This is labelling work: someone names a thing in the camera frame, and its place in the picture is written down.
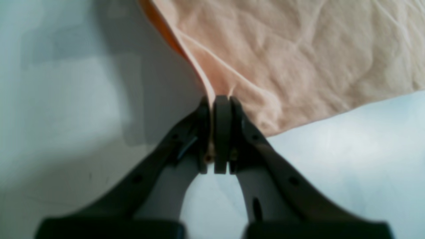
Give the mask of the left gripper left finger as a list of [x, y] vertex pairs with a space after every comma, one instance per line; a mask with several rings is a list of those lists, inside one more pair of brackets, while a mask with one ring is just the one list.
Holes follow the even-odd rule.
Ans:
[[105, 195], [77, 212], [45, 219], [37, 239], [185, 239], [179, 221], [186, 191], [205, 174], [210, 109], [199, 106]]

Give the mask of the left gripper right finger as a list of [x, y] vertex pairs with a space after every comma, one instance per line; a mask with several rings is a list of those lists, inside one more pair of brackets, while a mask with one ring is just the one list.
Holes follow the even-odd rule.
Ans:
[[245, 239], [392, 239], [390, 227], [337, 206], [277, 153], [235, 97], [213, 104], [214, 172], [237, 177]]

